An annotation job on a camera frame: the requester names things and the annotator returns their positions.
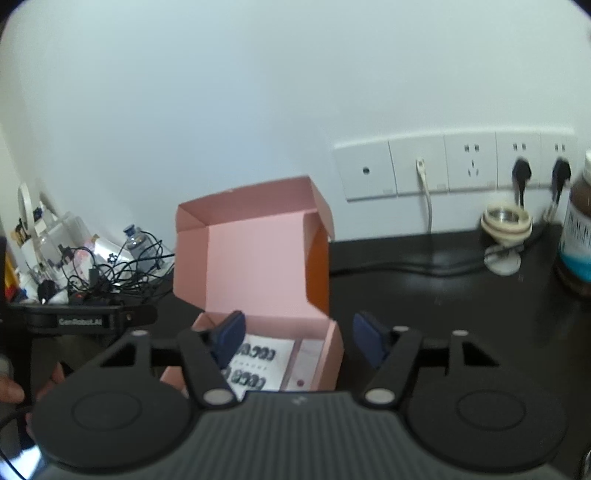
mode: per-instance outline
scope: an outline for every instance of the box lid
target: box lid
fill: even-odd
[[[309,284],[320,277],[328,290],[327,254],[314,251],[323,242],[327,249],[333,221],[308,177],[182,203],[176,222],[179,298],[212,313],[326,318],[310,303]],[[326,275],[310,275],[310,267]]]

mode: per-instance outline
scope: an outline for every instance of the white wall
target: white wall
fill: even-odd
[[[21,177],[112,238],[134,221],[172,243],[178,202],[301,173],[337,238],[416,233],[419,197],[345,201],[332,146],[523,125],[572,127],[582,153],[590,31],[568,0],[29,0],[0,121]],[[437,195],[434,229],[508,195]]]
[[[8,245],[20,266],[24,258],[18,245],[10,238],[10,231],[18,224],[17,188],[20,185],[15,165],[6,145],[4,132],[0,127],[0,235],[8,238]]]

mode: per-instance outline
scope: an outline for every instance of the tape roll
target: tape roll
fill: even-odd
[[[29,188],[25,182],[22,182],[18,188],[18,211],[21,215],[22,224],[25,227],[27,235],[35,236],[35,219],[33,218],[33,203]]]

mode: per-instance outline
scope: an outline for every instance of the screw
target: screw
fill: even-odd
[[[225,388],[212,388],[203,394],[203,399],[210,405],[225,405],[234,399],[234,394]]]
[[[374,405],[388,405],[396,399],[392,390],[387,388],[372,388],[365,394],[365,400]]]

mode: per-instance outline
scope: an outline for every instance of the ribbed gray plate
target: ribbed gray plate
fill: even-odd
[[[232,411],[210,412],[156,463],[117,475],[53,465],[39,480],[565,480],[550,466],[484,475],[446,465],[419,447],[394,413],[357,405],[349,393],[252,393]]]

